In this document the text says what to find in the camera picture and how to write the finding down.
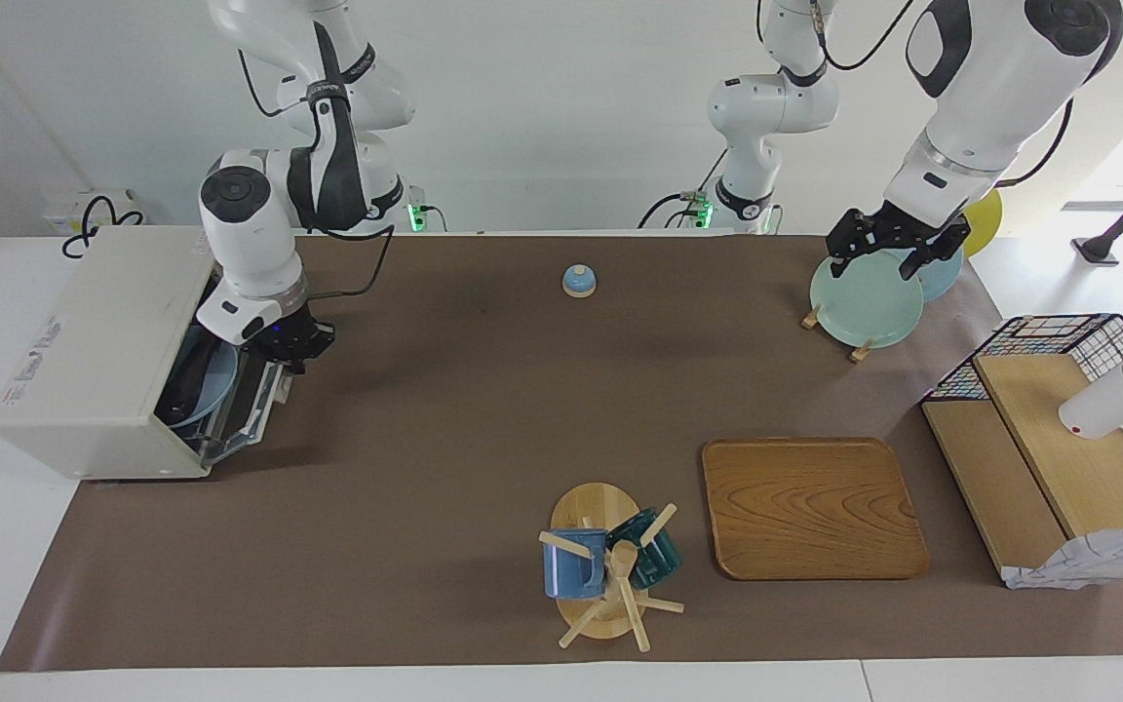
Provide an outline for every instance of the brown tabletop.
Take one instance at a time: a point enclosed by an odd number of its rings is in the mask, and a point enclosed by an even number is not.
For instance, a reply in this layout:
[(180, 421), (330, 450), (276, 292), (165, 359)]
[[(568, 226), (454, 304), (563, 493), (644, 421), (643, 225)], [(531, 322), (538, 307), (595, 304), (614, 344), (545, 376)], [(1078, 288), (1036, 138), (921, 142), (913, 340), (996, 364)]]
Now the brown tabletop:
[[(375, 244), (299, 245), (317, 292)], [(1123, 654), (1123, 582), (1004, 590), (916, 408), (998, 322), (970, 270), (865, 364), (800, 329), (811, 237), (393, 244), (378, 288), (314, 303), (338, 341), (267, 439), (175, 484), (82, 484), (0, 671)], [(562, 292), (587, 263), (592, 299)], [(710, 439), (870, 436), (904, 468), (932, 557), (906, 582), (734, 582), (713, 564)], [(540, 546), (554, 502), (608, 481), (676, 502), (682, 617), (557, 646)]]

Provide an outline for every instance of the wooden cutting board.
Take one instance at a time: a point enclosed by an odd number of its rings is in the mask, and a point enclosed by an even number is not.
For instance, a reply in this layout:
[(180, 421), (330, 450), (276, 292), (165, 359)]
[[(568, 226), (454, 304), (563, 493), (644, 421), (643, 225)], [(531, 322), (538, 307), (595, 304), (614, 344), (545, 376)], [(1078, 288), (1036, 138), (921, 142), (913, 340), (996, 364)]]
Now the wooden cutting board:
[(722, 439), (703, 462), (713, 551), (731, 578), (907, 580), (930, 567), (878, 439)]

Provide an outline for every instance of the black wire mesh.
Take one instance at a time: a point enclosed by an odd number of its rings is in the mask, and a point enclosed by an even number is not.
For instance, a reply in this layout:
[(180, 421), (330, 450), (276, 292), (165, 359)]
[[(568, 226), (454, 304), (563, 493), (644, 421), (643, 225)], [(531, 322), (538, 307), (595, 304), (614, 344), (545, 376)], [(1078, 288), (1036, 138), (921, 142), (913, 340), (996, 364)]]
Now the black wire mesh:
[(989, 400), (973, 361), (982, 356), (1068, 354), (1088, 379), (1096, 380), (1123, 361), (1123, 317), (1074, 314), (1016, 317), (986, 340), (962, 365), (943, 379), (924, 403)]

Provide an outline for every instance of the green plate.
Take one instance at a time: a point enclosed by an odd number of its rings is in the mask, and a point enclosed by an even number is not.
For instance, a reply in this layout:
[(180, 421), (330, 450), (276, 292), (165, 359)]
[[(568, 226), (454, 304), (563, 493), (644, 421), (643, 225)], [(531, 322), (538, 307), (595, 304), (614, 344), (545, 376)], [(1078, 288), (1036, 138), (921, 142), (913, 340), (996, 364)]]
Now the green plate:
[(812, 276), (810, 297), (816, 320), (825, 332), (857, 348), (885, 348), (904, 341), (917, 323), (926, 306), (926, 294), (917, 276), (900, 279), (900, 258), (888, 252), (877, 252), (853, 259), (834, 279), (830, 274), (831, 258), (825, 258)]

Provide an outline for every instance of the green mug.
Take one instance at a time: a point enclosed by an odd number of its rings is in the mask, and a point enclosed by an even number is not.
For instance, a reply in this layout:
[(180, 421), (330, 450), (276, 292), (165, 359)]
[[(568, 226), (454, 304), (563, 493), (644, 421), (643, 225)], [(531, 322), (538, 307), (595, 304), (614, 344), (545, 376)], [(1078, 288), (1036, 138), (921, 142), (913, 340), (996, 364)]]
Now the green mug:
[(648, 546), (640, 546), (640, 538), (655, 521), (656, 510), (649, 507), (618, 525), (605, 539), (606, 548), (614, 547), (619, 541), (630, 541), (639, 548), (636, 569), (631, 571), (630, 576), (631, 586), (636, 590), (660, 585), (683, 564), (683, 557), (678, 555), (678, 549), (674, 547), (674, 541), (669, 540), (669, 534), (665, 532), (665, 529), (661, 529)]

